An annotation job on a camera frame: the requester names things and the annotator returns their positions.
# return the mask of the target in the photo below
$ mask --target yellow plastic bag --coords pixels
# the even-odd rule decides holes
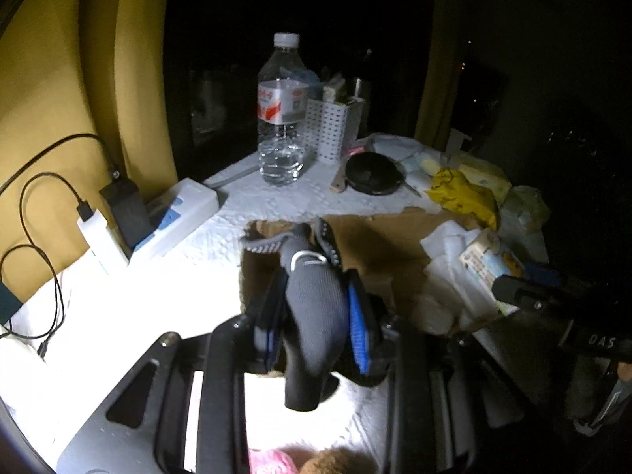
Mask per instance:
[[[426,191],[430,199],[446,210],[473,215],[481,225],[498,229],[496,199],[487,187],[468,182],[465,175],[454,169],[440,169],[432,177],[432,187]]]

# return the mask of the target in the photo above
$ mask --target yellow curtain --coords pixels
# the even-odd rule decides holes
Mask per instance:
[[[81,60],[97,129],[144,199],[177,181],[164,103],[167,0],[82,0]]]
[[[98,133],[145,199],[176,181],[162,83],[166,0],[24,0],[0,37],[0,181],[38,151],[77,132]],[[31,167],[0,197],[0,254],[25,242],[18,199],[40,171],[67,178],[93,207],[109,182],[96,141],[68,142]],[[87,249],[77,202],[42,178],[26,194],[24,216],[56,271]],[[51,273],[36,253],[7,259],[2,278],[26,301]]]
[[[431,51],[415,139],[443,151],[450,133],[463,50],[464,0],[434,0]]]

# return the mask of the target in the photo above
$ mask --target bottle label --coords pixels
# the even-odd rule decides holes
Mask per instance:
[[[257,90],[257,116],[270,124],[291,124],[305,118],[309,85],[297,80],[261,82]]]

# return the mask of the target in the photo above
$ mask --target cardboard box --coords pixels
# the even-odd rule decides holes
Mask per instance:
[[[423,269],[430,262],[419,240],[450,219],[465,229],[477,228],[471,216],[447,211],[432,215],[416,207],[401,213],[326,215],[324,219],[333,228],[344,269],[358,269],[368,284],[383,285],[384,280],[392,279],[395,309],[402,316],[409,316],[413,310],[413,297],[421,293],[425,282]],[[292,223],[254,221],[248,226],[271,237],[289,229]],[[277,267],[278,254],[243,251],[239,280],[243,306],[252,296],[265,291]]]

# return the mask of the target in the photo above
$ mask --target power strip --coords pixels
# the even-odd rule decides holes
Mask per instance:
[[[155,231],[132,251],[130,265],[163,256],[219,210],[213,189],[189,178],[179,181],[147,205]]]

